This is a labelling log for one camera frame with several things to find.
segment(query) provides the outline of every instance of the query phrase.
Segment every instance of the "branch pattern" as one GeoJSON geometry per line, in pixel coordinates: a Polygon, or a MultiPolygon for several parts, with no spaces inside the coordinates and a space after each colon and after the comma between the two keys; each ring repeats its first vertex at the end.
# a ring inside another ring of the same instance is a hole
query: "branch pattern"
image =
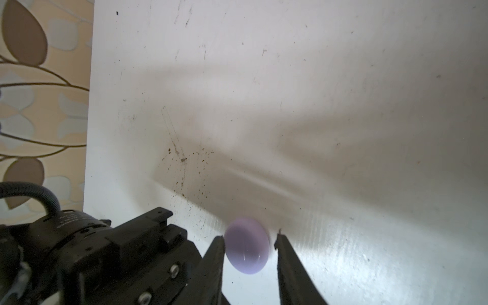
{"type": "Polygon", "coordinates": [[[80,89],[80,90],[87,91],[87,92],[90,91],[88,88],[85,88],[85,87],[82,87],[82,86],[73,85],[67,79],[65,79],[64,77],[62,77],[61,75],[59,75],[58,73],[53,72],[53,71],[51,71],[51,70],[49,70],[47,68],[39,67],[39,66],[35,66],[35,65],[28,65],[28,64],[21,63],[21,62],[18,62],[18,61],[11,61],[10,59],[6,58],[5,56],[3,56],[1,54],[0,54],[0,60],[1,60],[0,61],[0,64],[13,64],[13,65],[30,67],[30,68],[34,68],[34,69],[37,69],[37,70],[41,70],[41,71],[47,72],[47,73],[49,73],[49,74],[57,77],[60,81],[63,82],[63,83],[58,83],[58,82],[17,82],[17,83],[6,83],[6,84],[0,84],[0,88],[16,87],[16,86],[38,86],[38,85],[48,85],[49,86],[50,85],[50,86],[70,87],[70,88],[80,89]]]}
{"type": "Polygon", "coordinates": [[[44,158],[44,157],[49,157],[49,156],[54,156],[56,154],[59,154],[69,148],[80,148],[80,147],[86,147],[86,144],[80,144],[80,145],[63,145],[63,144],[52,144],[52,143],[46,143],[46,142],[40,142],[40,141],[34,141],[34,140],[29,140],[29,139],[24,139],[21,137],[16,137],[10,134],[6,134],[4,132],[0,132],[0,136],[23,141],[23,142],[28,142],[28,143],[34,143],[34,144],[39,144],[39,145],[44,145],[44,146],[50,146],[50,147],[61,147],[61,149],[56,150],[52,153],[49,154],[43,154],[43,155],[38,155],[38,156],[16,156],[16,155],[6,155],[6,154],[0,154],[0,162],[7,160],[7,159],[20,159],[20,158],[44,158]]]}

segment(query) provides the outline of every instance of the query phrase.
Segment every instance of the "brown leaf pattern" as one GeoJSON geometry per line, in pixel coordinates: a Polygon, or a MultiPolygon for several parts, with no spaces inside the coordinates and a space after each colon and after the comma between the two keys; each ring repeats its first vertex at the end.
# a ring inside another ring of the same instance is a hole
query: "brown leaf pattern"
{"type": "MultiPolygon", "coordinates": [[[[44,182],[44,166],[37,158],[20,158],[10,164],[3,181],[24,181],[42,185],[44,182]]],[[[6,198],[7,206],[13,209],[29,200],[30,197],[10,197],[6,198]]]]}
{"type": "Polygon", "coordinates": [[[8,50],[20,63],[31,66],[44,63],[46,34],[37,19],[17,0],[7,0],[1,28],[8,50]]]}

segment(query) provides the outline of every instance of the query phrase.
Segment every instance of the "metal screw head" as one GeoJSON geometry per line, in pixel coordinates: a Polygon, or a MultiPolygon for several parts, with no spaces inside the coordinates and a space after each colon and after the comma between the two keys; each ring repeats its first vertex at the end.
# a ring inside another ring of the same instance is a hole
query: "metal screw head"
{"type": "Polygon", "coordinates": [[[177,264],[172,265],[171,268],[169,269],[169,273],[171,274],[171,278],[172,279],[176,278],[179,271],[180,271],[180,266],[178,266],[177,264]]]}
{"type": "Polygon", "coordinates": [[[151,302],[151,298],[152,298],[152,294],[145,291],[141,293],[141,295],[137,299],[137,303],[139,303],[139,305],[148,305],[151,302]]]}

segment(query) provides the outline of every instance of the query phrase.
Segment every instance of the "scratch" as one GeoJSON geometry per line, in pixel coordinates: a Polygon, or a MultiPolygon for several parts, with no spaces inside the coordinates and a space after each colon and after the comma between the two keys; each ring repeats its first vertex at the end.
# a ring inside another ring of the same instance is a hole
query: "scratch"
{"type": "Polygon", "coordinates": [[[222,24],[224,22],[225,16],[227,15],[227,11],[229,11],[229,7],[227,7],[225,9],[225,13],[224,13],[224,16],[222,17],[222,21],[220,22],[220,24],[222,24]]]}
{"type": "Polygon", "coordinates": [[[183,167],[183,178],[182,178],[182,185],[181,185],[182,193],[183,193],[183,182],[184,182],[185,174],[186,174],[186,163],[184,164],[184,167],[183,167]]]}
{"type": "Polygon", "coordinates": [[[180,0],[180,3],[178,3],[178,11],[177,11],[176,18],[175,18],[175,24],[176,24],[176,21],[178,21],[178,17],[180,16],[180,7],[182,5],[182,2],[183,2],[183,0],[180,0]]]}
{"type": "Polygon", "coordinates": [[[193,14],[193,5],[190,7],[190,16],[188,16],[188,20],[186,21],[185,27],[188,27],[188,23],[190,22],[191,14],[193,14]]]}
{"type": "Polygon", "coordinates": [[[161,114],[163,115],[163,121],[164,124],[166,125],[166,129],[168,130],[169,136],[171,138],[171,142],[173,143],[173,146],[175,147],[175,152],[178,158],[180,157],[180,152],[178,151],[177,147],[180,148],[181,159],[186,159],[184,153],[183,153],[183,148],[180,145],[180,139],[178,139],[178,135],[176,134],[175,127],[173,126],[173,122],[171,121],[171,117],[169,116],[169,112],[166,110],[166,106],[161,109],[161,114]]]}
{"type": "Polygon", "coordinates": [[[151,24],[151,15],[152,15],[152,0],[149,3],[149,11],[148,11],[148,16],[147,16],[147,25],[151,24]]]}

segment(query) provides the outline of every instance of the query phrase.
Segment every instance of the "lavender ball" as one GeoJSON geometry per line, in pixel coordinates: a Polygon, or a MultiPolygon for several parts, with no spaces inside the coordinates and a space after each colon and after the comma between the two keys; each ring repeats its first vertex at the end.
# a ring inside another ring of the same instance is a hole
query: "lavender ball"
{"type": "Polygon", "coordinates": [[[255,219],[241,217],[230,223],[224,234],[225,253],[240,272],[259,272],[268,260],[269,238],[255,219]]]}

